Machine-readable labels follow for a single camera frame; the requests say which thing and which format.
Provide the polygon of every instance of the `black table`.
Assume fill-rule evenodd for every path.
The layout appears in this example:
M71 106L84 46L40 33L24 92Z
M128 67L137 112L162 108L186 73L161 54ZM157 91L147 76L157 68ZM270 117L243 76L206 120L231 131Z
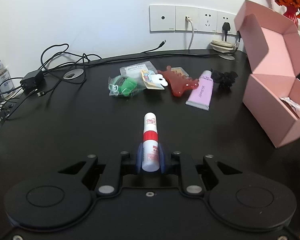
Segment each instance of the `black table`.
M46 96L29 97L6 121L0 131L0 234L9 228L3 195L11 186L76 163L88 154L96 154L101 163L106 163L115 152L133 151L142 140L143 117L147 112L156 114L159 141L171 151L187 152L194 159L213 154L293 190L300 185L300 139L275 149L242 103L251 72L244 53L236 52L234 61L218 56L150 59L157 69L165 70L167 65L182 67L193 78L211 68L237 72L239 77L230 93L218 90L215 84L209 111L187 106L189 91L176 98L170 88L144 90L133 98L110 97L108 77L119 75L122 66L143 61L146 60L89 67L84 85L61 82ZM47 75L42 89L55 82L54 77ZM124 183L161 182L149 177L142 181L127 178Z

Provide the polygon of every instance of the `round black pad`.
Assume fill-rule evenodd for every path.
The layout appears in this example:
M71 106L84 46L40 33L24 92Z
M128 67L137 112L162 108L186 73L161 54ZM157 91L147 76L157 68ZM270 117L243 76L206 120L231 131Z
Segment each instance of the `round black pad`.
M51 207L64 199L63 189L55 186L39 186L27 193L27 201L37 207Z
M73 175L53 173L22 181L4 196L8 216L21 226L57 228L80 218L90 207L90 191Z
M267 230L289 222L296 199L286 186L257 174L225 175L209 196L222 219L247 230Z

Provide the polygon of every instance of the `power socket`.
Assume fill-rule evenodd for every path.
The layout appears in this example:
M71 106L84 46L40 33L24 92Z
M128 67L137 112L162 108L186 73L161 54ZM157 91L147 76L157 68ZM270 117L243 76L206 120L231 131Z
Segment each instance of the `power socket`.
M230 30L228 34L237 35L237 31L234 25L235 15L232 13L220 12L217 13L217 33L223 33L222 26L225 22L229 22Z
M205 8L199 8L199 32L217 31L217 11Z

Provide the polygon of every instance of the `pink box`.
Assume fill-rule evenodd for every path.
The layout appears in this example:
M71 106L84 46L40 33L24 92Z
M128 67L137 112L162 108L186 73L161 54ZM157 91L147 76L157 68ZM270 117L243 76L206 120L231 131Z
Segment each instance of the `pink box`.
M300 138L300 118L279 98L300 104L300 37L285 16L246 0L234 19L242 36L252 74L243 96L274 146Z

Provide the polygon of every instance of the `black scrunchie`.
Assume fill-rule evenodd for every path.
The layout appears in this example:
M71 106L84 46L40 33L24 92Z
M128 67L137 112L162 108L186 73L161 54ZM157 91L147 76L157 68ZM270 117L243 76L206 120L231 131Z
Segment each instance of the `black scrunchie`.
M234 71L231 72L219 72L212 70L211 78L215 83L219 83L220 87L230 88L235 82L235 79L238 77L237 73Z

